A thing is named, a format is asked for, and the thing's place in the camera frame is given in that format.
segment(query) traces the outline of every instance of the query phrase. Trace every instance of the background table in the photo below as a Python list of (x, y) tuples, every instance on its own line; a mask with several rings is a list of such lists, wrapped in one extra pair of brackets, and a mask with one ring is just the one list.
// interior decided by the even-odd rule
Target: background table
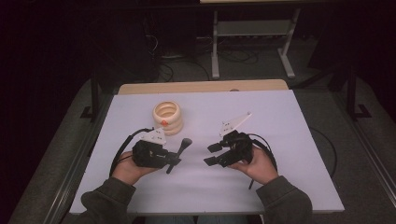
[[(134, 84), (121, 88), (120, 92), (128, 92), (127, 89), (133, 91), (134, 87), (138, 90), (146, 86), (144, 89), (151, 93), (114, 97), (70, 212), (85, 210), (79, 200), (82, 193), (95, 189), (108, 178), (113, 157), (126, 137), (138, 129), (152, 127), (152, 108), (159, 102), (169, 100), (179, 103), (185, 125), (180, 133), (167, 137), (165, 148), (177, 151), (184, 137), (189, 137), (193, 143), (183, 152), (180, 157), (182, 162), (170, 175), (162, 169), (139, 180), (131, 201), (133, 206), (128, 207), (128, 212), (146, 216), (262, 213), (264, 208), (255, 192), (260, 184), (255, 183), (249, 190), (250, 179), (247, 176), (221, 166), (209, 167), (203, 161), (226, 150), (213, 154), (207, 150), (209, 145), (220, 140), (221, 123), (247, 112), (251, 112), (252, 116), (237, 130), (256, 133), (268, 141), (279, 173), (309, 195), (314, 211), (343, 211), (344, 206), (292, 91), (258, 91), (254, 88), (254, 91), (208, 91), (213, 88), (211, 85), (222, 86), (224, 90), (243, 90), (249, 82), (256, 83), (253, 86), (266, 82), (282, 83), (273, 80), (210, 82), (206, 83), (207, 89), (201, 92), (193, 88), (193, 83)], [(176, 85), (196, 92), (155, 93), (160, 89), (149, 88), (163, 86), (161, 91), (170, 91)], [(205, 82), (196, 85), (204, 86)], [(126, 150), (137, 140), (138, 136)]]

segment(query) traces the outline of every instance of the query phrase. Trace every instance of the person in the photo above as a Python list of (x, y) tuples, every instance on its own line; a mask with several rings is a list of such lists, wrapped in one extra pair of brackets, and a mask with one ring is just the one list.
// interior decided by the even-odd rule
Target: person
[[(279, 175), (264, 151), (253, 146), (253, 159), (236, 162), (229, 167), (244, 173), (256, 182), (262, 184), (257, 194), (265, 208), (264, 223), (313, 223), (312, 203), (309, 197), (294, 187), (284, 176)], [(124, 152), (120, 156), (120, 163), (112, 176), (98, 189), (82, 195), (82, 204), (87, 210), (81, 213), (74, 223), (132, 223), (127, 215), (127, 207), (134, 195), (133, 185), (144, 175), (157, 169), (138, 167), (133, 160), (123, 160), (131, 157), (132, 152)], [(198, 223), (209, 223), (209, 216), (205, 216)], [(194, 223), (192, 217), (182, 217), (184, 223)], [(233, 216), (233, 223), (241, 223)], [(147, 217), (147, 223), (160, 223), (158, 217)]]

